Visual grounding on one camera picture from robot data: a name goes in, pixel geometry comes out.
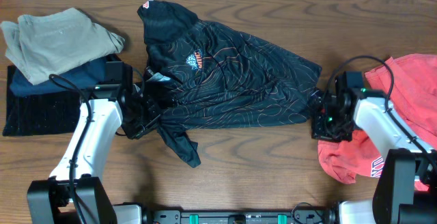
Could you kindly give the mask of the black orange patterned jersey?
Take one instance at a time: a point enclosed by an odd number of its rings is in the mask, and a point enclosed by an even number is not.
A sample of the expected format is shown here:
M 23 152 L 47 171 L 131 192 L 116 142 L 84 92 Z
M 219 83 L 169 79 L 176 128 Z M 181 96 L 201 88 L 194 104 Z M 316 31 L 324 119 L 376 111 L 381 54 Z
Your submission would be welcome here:
M 157 131 L 191 167 L 201 160 L 188 130 L 306 122 L 321 67 L 276 44 L 201 20 L 180 4 L 137 11 L 147 51 L 145 93 L 162 113 Z

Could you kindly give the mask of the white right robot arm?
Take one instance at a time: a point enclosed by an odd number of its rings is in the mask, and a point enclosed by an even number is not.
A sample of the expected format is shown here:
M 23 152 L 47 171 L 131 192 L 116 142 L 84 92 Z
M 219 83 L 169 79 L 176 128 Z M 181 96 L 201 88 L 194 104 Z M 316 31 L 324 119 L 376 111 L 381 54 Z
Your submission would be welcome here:
M 332 142 L 364 131 L 384 165 L 373 198 L 343 201 L 324 213 L 323 223 L 435 223 L 436 150 L 415 134 L 380 90 L 317 90 L 311 136 Z

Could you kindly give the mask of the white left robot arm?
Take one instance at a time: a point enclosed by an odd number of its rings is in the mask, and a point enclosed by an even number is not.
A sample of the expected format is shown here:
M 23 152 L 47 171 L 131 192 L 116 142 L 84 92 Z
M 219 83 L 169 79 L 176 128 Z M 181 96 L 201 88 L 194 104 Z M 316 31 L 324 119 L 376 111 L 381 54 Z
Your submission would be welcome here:
M 46 180 L 33 181 L 33 223 L 146 223 L 141 204 L 113 205 L 102 178 L 119 128 L 137 139 L 155 127 L 158 108 L 142 88 L 102 84 L 81 91 L 79 120 L 66 152 Z

